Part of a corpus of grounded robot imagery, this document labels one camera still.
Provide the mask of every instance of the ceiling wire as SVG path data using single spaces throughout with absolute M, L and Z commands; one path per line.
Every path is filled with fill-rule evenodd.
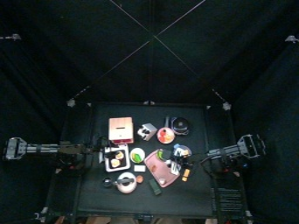
M 162 34 L 202 3 L 205 0 L 200 1 L 157 34 L 156 37 Z
M 148 86 L 146 86 L 146 99 L 150 105 L 150 99 L 152 99 L 152 83 L 153 83 L 153 48 L 154 48 L 154 42 L 152 41 L 152 33 L 154 30 L 154 0 L 149 0 L 149 49 L 148 49 Z
M 129 16 L 129 18 L 138 24 L 140 27 L 142 27 L 142 29 L 152 34 L 152 18 L 149 21 L 149 30 L 142 26 L 142 24 L 129 15 L 129 13 L 122 9 L 122 7 L 120 7 L 113 0 L 109 0 L 109 2 Z M 184 64 L 184 66 L 188 68 L 188 70 L 196 75 L 197 73 L 192 70 L 192 68 L 188 66 L 188 64 L 182 61 L 182 59 L 174 54 L 174 52 L 170 50 L 170 48 L 165 45 L 165 43 L 157 38 L 158 35 L 161 35 L 202 3 L 205 2 L 205 0 L 200 1 L 156 35 L 152 34 L 152 37 L 158 41 L 158 43 L 165 47 L 165 49 L 170 52 L 170 54 L 174 56 L 174 58 Z M 94 79 L 93 84 L 112 71 L 116 69 L 116 67 L 128 59 L 130 58 L 130 56 L 152 41 L 148 40 L 146 42 L 144 42 L 144 44 L 137 47 L 134 49 L 134 51 L 98 77 Z M 69 99 L 73 100 L 77 96 L 80 96 L 89 88 L 90 85 L 85 86 L 85 88 L 82 88 L 80 90 L 80 92 Z M 217 91 L 212 88 L 210 91 L 213 92 L 213 94 L 222 100 L 222 102 L 227 102 L 225 99 L 220 96 L 220 94 L 217 93 Z
M 149 41 L 145 41 L 126 56 L 125 56 L 125 58 L 124 59 L 121 59 L 113 66 L 112 66 L 112 68 L 109 68 L 108 69 L 108 71 L 102 74 L 102 75 L 100 75 L 96 79 L 94 79 L 94 82 L 93 82 L 93 84 L 100 80 L 100 79 L 102 79 L 102 77 L 104 76 L 106 76 L 108 75 L 108 73 L 109 72 L 112 72 L 118 66 L 120 66 L 120 64 L 122 64 L 122 62 L 125 62 L 129 58 L 130 58 L 130 56 L 146 45 L 149 43 Z M 69 101 L 70 100 L 73 100 L 76 97 L 78 97 L 89 88 L 90 88 L 90 86 L 92 86 L 92 84 L 90 85 L 88 85 L 88 86 L 85 86 L 80 91 L 78 91 L 78 93 L 77 94 L 74 94 L 74 96 L 69 99 Z

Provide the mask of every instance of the tray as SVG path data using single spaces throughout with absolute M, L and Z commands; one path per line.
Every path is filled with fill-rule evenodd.
M 144 164 L 149 172 L 153 174 L 153 178 L 160 187 L 166 187 L 178 178 L 180 174 L 170 174 L 170 168 L 166 166 L 165 162 L 156 157 L 156 152 L 157 150 L 146 156 L 146 158 L 144 159 Z M 150 171 L 153 165 L 156 166 L 154 172 Z M 165 183 L 161 184 L 158 179 L 164 179 Z
M 124 158 L 120 161 L 120 166 L 116 168 L 112 167 L 109 158 L 105 158 L 106 172 L 117 172 L 117 171 L 122 171 L 128 169 L 130 167 L 130 163 L 129 163 L 126 144 L 120 144 L 117 148 L 106 147 L 105 152 L 110 152 L 110 151 L 113 152 L 121 151 L 124 153 Z

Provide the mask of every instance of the black table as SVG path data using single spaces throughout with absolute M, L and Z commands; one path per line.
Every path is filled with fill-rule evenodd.
M 50 200 L 50 208 L 70 212 L 73 216 L 89 215 L 124 215 L 142 216 L 150 214 L 154 217 L 177 216 L 182 218 L 212 217 L 210 207 L 210 177 L 202 171 L 198 162 L 205 158 L 204 153 L 235 144 L 229 113 L 220 105 L 185 106 L 185 105 L 122 105 L 96 104 L 76 105 L 69 109 L 69 115 L 61 135 L 61 140 L 73 144 L 88 144 L 94 137 L 108 135 L 108 118 L 132 117 L 134 126 L 134 142 L 128 149 L 141 148 L 145 155 L 156 149 L 170 150 L 174 144 L 189 147 L 193 169 L 186 182 L 178 177 L 165 188 L 162 193 L 154 195 L 148 184 L 153 178 L 150 172 L 133 172 L 133 165 L 125 171 L 106 172 L 104 163 L 98 163 L 97 154 L 93 154 L 92 167 L 76 182 L 73 190 L 74 200 L 65 207 L 54 208 L 58 201 Z M 157 129 L 164 126 L 165 116 L 184 117 L 190 124 L 190 132 L 186 136 L 176 136 L 169 144 L 161 144 L 156 136 L 149 141 L 140 139 L 136 134 L 141 124 L 150 123 Z M 132 172 L 144 176 L 144 183 L 137 185 L 129 194 L 122 194 L 114 187 L 105 188 L 101 184 L 104 177 L 116 179 L 120 173 Z

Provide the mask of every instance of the black curtain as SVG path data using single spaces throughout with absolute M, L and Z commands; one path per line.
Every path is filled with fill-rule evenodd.
M 237 136 L 259 134 L 265 140 L 265 155 L 252 159 L 245 188 L 251 212 L 268 223 L 299 220 L 297 62 L 299 45 L 289 44 L 233 107 Z
M 66 102 L 17 41 L 0 45 L 0 144 L 20 137 L 32 144 L 60 141 Z M 0 162 L 0 223 L 29 223 L 50 184 L 48 158 Z

